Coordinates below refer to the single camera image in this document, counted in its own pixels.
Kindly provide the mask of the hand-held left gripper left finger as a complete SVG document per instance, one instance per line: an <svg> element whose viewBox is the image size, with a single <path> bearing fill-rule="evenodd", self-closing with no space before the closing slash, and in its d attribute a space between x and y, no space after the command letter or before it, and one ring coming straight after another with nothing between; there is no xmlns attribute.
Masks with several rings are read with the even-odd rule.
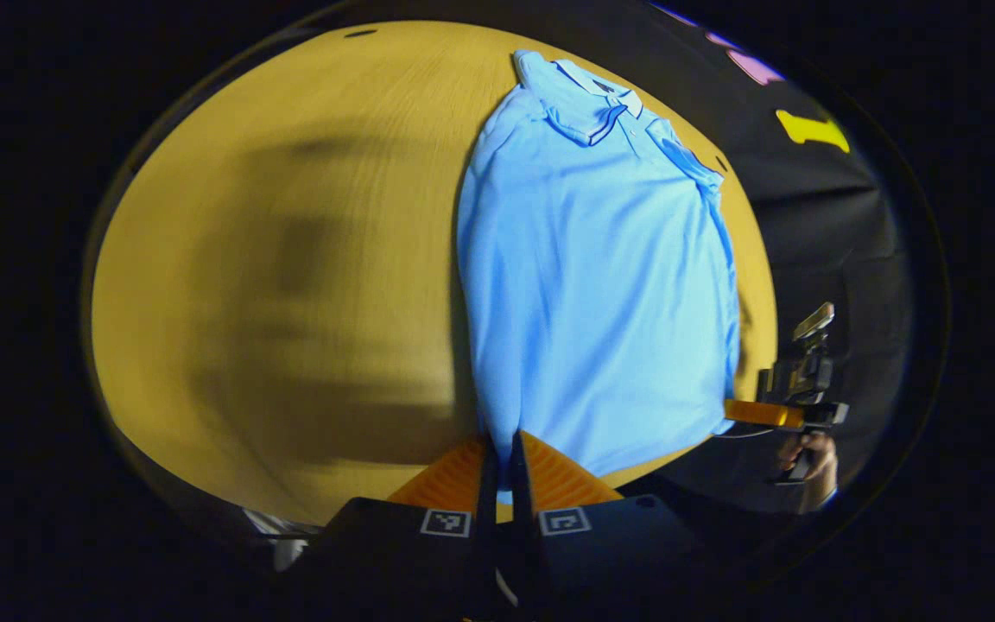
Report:
<svg viewBox="0 0 995 622"><path fill-rule="evenodd" d="M312 621L491 621L495 584L492 444L475 437L385 500L348 500L289 570Z"/></svg>

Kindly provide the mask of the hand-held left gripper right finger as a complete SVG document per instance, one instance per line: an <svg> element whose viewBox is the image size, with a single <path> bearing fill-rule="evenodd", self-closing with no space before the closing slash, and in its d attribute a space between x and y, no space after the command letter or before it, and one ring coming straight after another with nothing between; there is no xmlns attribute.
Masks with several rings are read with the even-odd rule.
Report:
<svg viewBox="0 0 995 622"><path fill-rule="evenodd" d="M708 564L692 529L653 495L621 496L526 432L510 456L532 621L691 621Z"/></svg>

